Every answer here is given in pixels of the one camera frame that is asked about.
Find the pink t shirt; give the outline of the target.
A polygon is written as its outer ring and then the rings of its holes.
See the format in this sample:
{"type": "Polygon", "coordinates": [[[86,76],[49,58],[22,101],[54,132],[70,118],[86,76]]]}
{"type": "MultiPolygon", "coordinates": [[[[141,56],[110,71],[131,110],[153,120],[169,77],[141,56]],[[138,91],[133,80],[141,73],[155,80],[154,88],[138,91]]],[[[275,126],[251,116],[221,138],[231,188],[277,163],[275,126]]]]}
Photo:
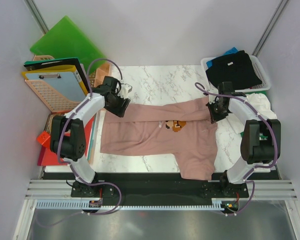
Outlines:
{"type": "Polygon", "coordinates": [[[182,178],[209,181],[218,147],[208,102],[201,97],[162,106],[131,103],[122,118],[107,112],[100,151],[120,156],[172,154],[182,178]]]}

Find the white t shirt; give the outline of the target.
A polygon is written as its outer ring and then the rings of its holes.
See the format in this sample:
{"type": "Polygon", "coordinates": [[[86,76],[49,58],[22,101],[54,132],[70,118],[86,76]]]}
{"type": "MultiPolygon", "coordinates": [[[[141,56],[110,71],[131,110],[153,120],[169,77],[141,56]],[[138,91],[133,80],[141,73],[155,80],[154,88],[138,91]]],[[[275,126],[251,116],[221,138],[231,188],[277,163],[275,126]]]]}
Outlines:
{"type": "MultiPolygon", "coordinates": [[[[277,119],[277,115],[271,110],[271,103],[263,93],[251,93],[246,95],[248,102],[261,114],[264,119],[277,119]]],[[[244,132],[244,124],[233,114],[226,117],[236,134],[244,132]]]]}

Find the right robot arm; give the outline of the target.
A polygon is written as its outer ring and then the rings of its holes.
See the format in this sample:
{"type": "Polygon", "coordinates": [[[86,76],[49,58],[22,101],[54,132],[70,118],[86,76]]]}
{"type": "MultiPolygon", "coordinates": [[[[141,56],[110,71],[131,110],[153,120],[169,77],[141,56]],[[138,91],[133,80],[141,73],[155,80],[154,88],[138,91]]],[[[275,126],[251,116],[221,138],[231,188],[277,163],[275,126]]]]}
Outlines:
{"type": "Polygon", "coordinates": [[[216,100],[207,103],[211,123],[234,114],[244,125],[240,144],[240,158],[224,171],[212,190],[221,198],[234,198],[246,192],[246,182],[256,169],[270,169],[280,157],[281,123],[259,113],[243,92],[236,92],[231,82],[218,85],[216,100]]]}

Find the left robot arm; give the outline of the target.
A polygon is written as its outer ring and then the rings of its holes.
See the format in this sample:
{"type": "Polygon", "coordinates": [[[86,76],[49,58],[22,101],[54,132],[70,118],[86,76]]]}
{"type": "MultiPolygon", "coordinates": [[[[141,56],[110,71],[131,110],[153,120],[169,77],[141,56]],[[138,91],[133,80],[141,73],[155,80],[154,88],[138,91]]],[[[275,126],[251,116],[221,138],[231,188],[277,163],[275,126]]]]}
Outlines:
{"type": "Polygon", "coordinates": [[[122,83],[118,79],[106,76],[103,84],[92,88],[73,110],[52,119],[50,150],[57,154],[58,162],[69,165],[76,180],[83,183],[82,191],[89,197],[99,193],[100,185],[94,181],[96,172],[85,155],[85,126],[101,109],[119,118],[124,117],[131,100],[121,96],[121,90],[122,83]]]}

